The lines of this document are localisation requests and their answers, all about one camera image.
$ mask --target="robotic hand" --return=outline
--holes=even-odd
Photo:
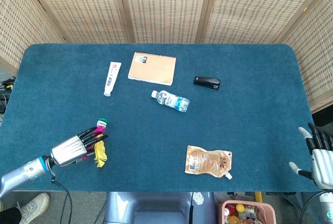
[[[12,172],[5,174],[0,181],[0,199],[12,190],[46,174],[47,172],[51,173],[52,180],[54,181],[55,173],[52,170],[54,165],[59,167],[66,166],[80,161],[85,155],[94,153],[91,146],[108,137],[107,135],[103,135],[103,130],[106,127],[106,124],[104,123],[104,126],[97,126],[98,127],[87,129],[84,132],[67,139],[58,146],[55,146],[51,150],[49,156],[42,155]]]
[[[289,162],[291,169],[298,175],[314,180],[314,183],[322,190],[333,189],[333,136],[329,133],[320,131],[316,126],[308,123],[312,135],[304,128],[299,127],[300,133],[304,136],[308,145],[309,153],[312,159],[312,172],[300,169],[295,163]],[[323,191],[321,195],[323,217],[325,223],[333,223],[333,194]]]

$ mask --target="wicker screen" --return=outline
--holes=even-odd
[[[204,42],[270,43],[305,0],[214,0]]]
[[[203,0],[128,0],[138,43],[193,43]]]
[[[333,103],[333,0],[319,0],[305,13],[284,42],[296,52],[315,112]]]
[[[0,0],[0,63],[16,74],[25,49],[61,42],[33,0]]]
[[[43,0],[69,42],[125,43],[116,0]]]

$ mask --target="sneaker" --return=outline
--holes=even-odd
[[[28,224],[39,215],[42,215],[47,210],[49,203],[50,196],[47,193],[41,193],[22,208],[17,204],[22,215],[20,224]]]

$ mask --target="spiral notebook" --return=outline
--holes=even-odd
[[[135,52],[129,79],[161,85],[171,85],[176,57]]]

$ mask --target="plastic basket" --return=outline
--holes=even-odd
[[[223,204],[219,204],[217,207],[218,212],[218,223],[225,224],[224,222],[224,208],[227,204],[243,204],[243,205],[252,205],[257,207],[258,211],[260,211],[261,215],[258,214],[257,219],[261,221],[263,224],[276,224],[275,211],[270,206],[270,204],[259,203],[259,202],[246,202],[246,201],[226,201]]]

